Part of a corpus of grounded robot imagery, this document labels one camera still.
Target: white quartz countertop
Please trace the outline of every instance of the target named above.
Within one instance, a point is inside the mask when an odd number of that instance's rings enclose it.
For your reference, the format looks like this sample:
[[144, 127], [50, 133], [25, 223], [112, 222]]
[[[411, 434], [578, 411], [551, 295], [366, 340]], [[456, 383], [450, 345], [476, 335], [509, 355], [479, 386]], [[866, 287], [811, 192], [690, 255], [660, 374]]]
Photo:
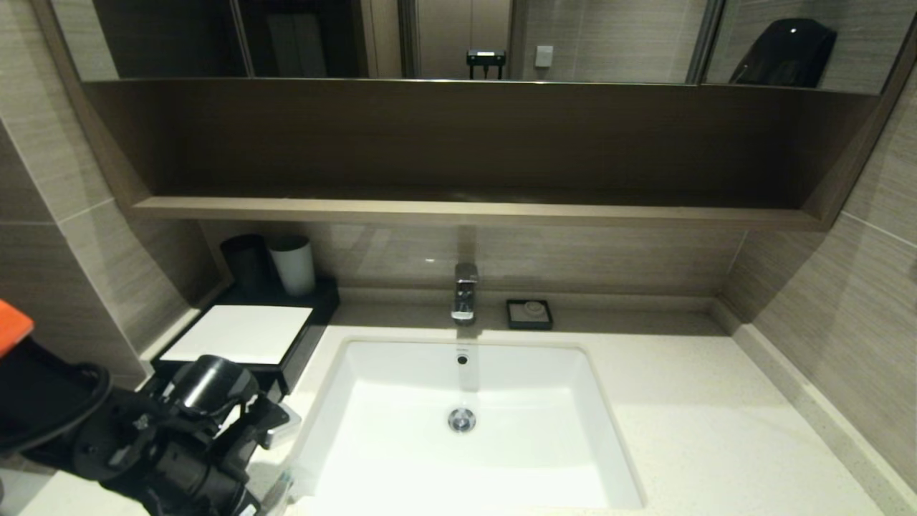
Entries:
[[[503, 308], [484, 308], [460, 332], [444, 308], [346, 305], [326, 330], [293, 395], [308, 421], [342, 344], [354, 339], [475, 338], [512, 345], [576, 344], [592, 360], [643, 493], [642, 510], [376, 507], [380, 514], [617, 516], [879, 515], [881, 511], [809, 424], [738, 345], [704, 314], [565, 310], [550, 332], [506, 330]], [[249, 471], [263, 493], [294, 445], [258, 450]], [[327, 513], [300, 499], [289, 516]], [[59, 473], [22, 516], [133, 515], [135, 502]]]

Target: black cable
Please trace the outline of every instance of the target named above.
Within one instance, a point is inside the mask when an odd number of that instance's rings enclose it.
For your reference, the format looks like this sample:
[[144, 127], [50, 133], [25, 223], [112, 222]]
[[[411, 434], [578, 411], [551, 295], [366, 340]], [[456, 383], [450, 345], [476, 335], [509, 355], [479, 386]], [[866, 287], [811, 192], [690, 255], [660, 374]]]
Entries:
[[94, 373], [97, 378], [89, 398], [77, 406], [67, 417], [47, 425], [45, 428], [40, 428], [25, 435], [0, 440], [0, 454], [15, 454], [41, 446], [85, 421], [105, 403], [112, 391], [112, 380], [108, 371], [104, 367], [95, 364], [77, 364], [75, 367], [84, 372]]

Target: sink drain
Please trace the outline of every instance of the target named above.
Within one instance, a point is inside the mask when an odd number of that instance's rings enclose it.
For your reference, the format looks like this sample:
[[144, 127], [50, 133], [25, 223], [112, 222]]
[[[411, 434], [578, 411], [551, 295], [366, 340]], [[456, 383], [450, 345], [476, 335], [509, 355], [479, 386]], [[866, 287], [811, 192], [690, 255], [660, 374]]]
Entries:
[[468, 409], [455, 409], [449, 413], [448, 423], [449, 428], [458, 433], [470, 432], [474, 428], [474, 423], [477, 422], [477, 418], [474, 417], [474, 412]]

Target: undermount sink basin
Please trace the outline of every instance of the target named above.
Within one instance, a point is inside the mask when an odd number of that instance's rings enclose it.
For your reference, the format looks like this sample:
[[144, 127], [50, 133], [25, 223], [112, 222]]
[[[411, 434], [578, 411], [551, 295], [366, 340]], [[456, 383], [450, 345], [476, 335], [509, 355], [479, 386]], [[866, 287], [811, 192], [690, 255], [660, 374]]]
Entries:
[[314, 409], [293, 467], [315, 501], [642, 507], [575, 348], [351, 342]]

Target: light switch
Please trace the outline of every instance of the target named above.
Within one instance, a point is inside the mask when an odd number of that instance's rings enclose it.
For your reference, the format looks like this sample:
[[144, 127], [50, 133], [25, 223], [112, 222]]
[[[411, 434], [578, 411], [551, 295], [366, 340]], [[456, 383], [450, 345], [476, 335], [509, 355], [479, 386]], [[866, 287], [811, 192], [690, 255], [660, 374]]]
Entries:
[[535, 47], [536, 68], [550, 68], [552, 61], [554, 61], [553, 45], [538, 45]]

